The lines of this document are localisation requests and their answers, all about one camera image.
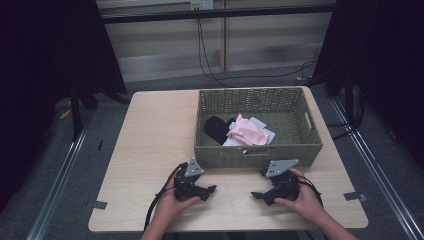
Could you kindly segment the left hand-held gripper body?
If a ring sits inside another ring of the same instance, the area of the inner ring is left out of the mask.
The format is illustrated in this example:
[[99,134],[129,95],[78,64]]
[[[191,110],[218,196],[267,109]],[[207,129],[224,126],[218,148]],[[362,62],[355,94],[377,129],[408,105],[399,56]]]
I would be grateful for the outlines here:
[[204,170],[194,158],[189,162],[182,163],[174,175],[175,197],[179,201],[183,201],[207,193],[206,188],[196,185],[196,181],[203,173]]

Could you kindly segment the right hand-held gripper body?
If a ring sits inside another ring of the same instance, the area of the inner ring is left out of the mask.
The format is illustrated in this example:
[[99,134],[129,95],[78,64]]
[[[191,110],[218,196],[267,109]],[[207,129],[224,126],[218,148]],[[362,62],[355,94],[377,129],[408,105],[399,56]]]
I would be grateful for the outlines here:
[[267,168],[261,169],[259,173],[268,178],[274,186],[267,192],[276,195],[277,198],[296,200],[299,195],[298,177],[291,168],[298,163],[298,159],[271,160]]

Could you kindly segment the person's left hand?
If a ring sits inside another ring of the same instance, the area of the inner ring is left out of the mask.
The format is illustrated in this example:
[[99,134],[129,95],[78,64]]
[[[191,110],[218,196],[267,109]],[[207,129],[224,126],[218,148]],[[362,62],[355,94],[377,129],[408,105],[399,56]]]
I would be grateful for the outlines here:
[[187,208],[200,201],[198,196],[179,201],[174,194],[174,181],[171,180],[165,187],[165,193],[159,199],[152,222],[169,225],[176,220]]

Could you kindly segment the person's right hand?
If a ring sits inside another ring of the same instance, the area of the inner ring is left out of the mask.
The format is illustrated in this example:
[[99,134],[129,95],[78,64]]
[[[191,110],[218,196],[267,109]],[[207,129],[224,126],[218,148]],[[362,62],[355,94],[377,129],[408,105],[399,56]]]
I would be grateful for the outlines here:
[[320,204],[313,189],[305,184],[299,185],[299,195],[296,200],[275,198],[274,203],[294,211],[315,225],[319,225],[328,217],[328,213]]

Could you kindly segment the green woven basket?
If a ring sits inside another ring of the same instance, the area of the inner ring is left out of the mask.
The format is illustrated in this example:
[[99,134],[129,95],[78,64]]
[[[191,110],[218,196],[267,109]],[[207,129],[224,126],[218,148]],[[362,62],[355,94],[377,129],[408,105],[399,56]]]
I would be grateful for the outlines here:
[[[275,133],[265,146],[225,146],[209,133],[208,119],[229,123],[254,117]],[[315,161],[323,143],[302,87],[201,90],[198,97],[195,157],[203,168],[266,167],[272,160],[297,159],[302,167]]]

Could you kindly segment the black sock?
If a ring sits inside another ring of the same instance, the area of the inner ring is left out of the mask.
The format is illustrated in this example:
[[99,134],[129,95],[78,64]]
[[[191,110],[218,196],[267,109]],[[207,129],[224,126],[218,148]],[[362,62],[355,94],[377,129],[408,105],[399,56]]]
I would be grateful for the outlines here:
[[234,121],[234,118],[230,118],[228,121],[224,121],[217,116],[212,116],[206,120],[203,131],[217,143],[223,145],[227,140],[227,134],[230,131],[230,125]]

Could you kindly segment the black metal stand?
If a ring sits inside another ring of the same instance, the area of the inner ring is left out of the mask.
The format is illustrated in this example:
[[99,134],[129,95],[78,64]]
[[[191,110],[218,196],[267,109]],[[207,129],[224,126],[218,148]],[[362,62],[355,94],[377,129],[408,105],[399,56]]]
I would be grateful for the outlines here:
[[94,110],[98,106],[94,93],[88,84],[78,79],[74,79],[70,88],[71,113],[73,121],[73,141],[76,141],[80,136],[83,125],[80,113],[80,104],[83,104],[86,109]]
[[351,126],[351,131],[356,130],[362,122],[364,107],[362,96],[355,96],[354,78],[350,69],[346,70],[345,112],[347,116],[347,123]]

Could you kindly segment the black curtain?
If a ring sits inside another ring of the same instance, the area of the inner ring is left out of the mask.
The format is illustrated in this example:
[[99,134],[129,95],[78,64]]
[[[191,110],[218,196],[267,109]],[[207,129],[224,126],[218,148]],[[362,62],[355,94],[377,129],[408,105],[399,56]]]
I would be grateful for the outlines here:
[[336,0],[313,82],[356,84],[424,168],[424,0]]
[[0,212],[35,162],[62,98],[127,92],[96,0],[0,0]]

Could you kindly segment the black horizontal bar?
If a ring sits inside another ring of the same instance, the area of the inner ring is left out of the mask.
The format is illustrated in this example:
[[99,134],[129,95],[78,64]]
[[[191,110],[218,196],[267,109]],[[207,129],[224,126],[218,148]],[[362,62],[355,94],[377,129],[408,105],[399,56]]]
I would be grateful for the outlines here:
[[219,10],[189,10],[178,12],[163,12],[150,14],[119,14],[105,15],[100,18],[104,24],[120,24],[134,22],[157,22],[189,19],[211,19],[226,17],[250,17],[267,15],[290,15],[290,14],[312,14],[328,13],[336,9],[335,4],[320,5],[295,5],[262,8],[236,8]]

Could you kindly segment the metal floor rail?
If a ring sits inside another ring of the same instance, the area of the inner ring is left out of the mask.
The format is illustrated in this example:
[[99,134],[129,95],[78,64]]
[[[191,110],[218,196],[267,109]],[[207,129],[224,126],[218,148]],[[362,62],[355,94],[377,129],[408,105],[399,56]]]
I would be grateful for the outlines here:
[[36,220],[26,237],[26,240],[44,239],[45,233],[59,203],[61,194],[72,171],[73,165],[80,153],[80,149],[84,144],[87,135],[87,129],[92,121],[93,114],[93,110],[90,110],[87,113],[87,117],[83,122],[82,129],[80,130],[76,139],[72,141],[72,144],[48,194],[48,197],[46,198],[40,212],[38,213]]
[[348,122],[347,111],[342,103],[338,99],[332,99],[331,102],[342,126],[349,134],[351,141],[361,155],[370,174],[373,176],[391,210],[408,236],[408,239],[424,240],[424,231],[418,226],[415,217],[391,184],[361,133]]

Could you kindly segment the white wall outlet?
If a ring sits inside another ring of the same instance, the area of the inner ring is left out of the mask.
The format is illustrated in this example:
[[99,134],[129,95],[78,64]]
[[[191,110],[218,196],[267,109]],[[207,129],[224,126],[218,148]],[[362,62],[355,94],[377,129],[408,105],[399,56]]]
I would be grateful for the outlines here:
[[191,0],[190,8],[192,10],[213,10],[214,1],[213,0]]

